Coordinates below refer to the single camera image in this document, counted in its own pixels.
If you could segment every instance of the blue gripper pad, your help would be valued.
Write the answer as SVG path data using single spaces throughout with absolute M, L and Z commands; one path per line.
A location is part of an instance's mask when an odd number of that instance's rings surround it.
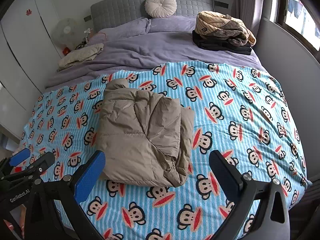
M 22 163 L 24 160 L 30 157 L 30 151 L 28 148 L 24 148 L 14 156 L 10 158 L 9 164 L 12 167 L 17 166 L 18 164 Z
M 96 151 L 94 153 L 95 158 L 91 161 L 89 166 L 84 171 L 78 182 L 75 184 L 75 200 L 78 204 L 86 201 L 94 184 L 99 178 L 104 165 L 106 164 L 106 157 L 104 152 Z

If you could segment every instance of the round cushion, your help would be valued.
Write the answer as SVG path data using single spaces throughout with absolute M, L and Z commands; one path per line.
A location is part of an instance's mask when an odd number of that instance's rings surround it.
M 164 18 L 175 13 L 177 2 L 176 0 L 146 0 L 144 7 L 152 18 Z

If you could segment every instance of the headboard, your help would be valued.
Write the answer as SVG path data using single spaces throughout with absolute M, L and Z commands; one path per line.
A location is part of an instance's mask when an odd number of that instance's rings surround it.
M 176 0 L 175 15 L 196 16 L 200 11 L 213 11 L 213 0 Z M 103 0 L 91 6 L 94 30 L 113 28 L 140 17 L 148 17 L 145 0 Z

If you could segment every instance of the folded clothes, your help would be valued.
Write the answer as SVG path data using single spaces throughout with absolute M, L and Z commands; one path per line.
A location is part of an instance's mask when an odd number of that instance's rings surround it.
M 255 36 L 242 20 L 218 12 L 199 12 L 195 31 L 203 38 L 217 37 L 227 40 L 234 46 L 244 46 L 247 42 L 253 46 L 256 43 Z
M 194 112 L 180 100 L 128 88 L 124 78 L 104 90 L 97 150 L 106 155 L 107 179 L 139 186 L 183 185 L 188 176 Z
M 94 58 L 103 51 L 103 46 L 103 43 L 98 43 L 82 49 L 73 50 L 58 61 L 58 71 L 77 65 L 82 61 L 94 60 Z
M 251 54 L 251 45 L 247 42 L 244 46 L 234 46 L 230 44 L 226 40 L 220 40 L 215 37 L 207 36 L 206 39 L 202 38 L 195 31 L 192 32 L 193 42 L 201 49 L 206 50 L 226 50 L 233 53 L 238 53 L 242 55 L 250 55 Z

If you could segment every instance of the screw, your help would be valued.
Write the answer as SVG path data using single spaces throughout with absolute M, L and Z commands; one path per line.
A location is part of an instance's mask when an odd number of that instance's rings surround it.
M 243 174 L 244 180 L 250 181 L 252 178 L 248 173 Z
M 35 180 L 35 184 L 38 185 L 38 184 L 41 183 L 41 181 L 42 181 L 41 179 L 36 179 L 36 180 Z
M 71 180 L 71 175 L 65 175 L 65 176 L 63 176 L 63 180 L 64 181 L 69 181 L 69 180 Z
M 279 179 L 273 179 L 272 182 L 273 182 L 274 184 L 276 184 L 276 185 L 279 185 L 279 184 L 280 184 Z

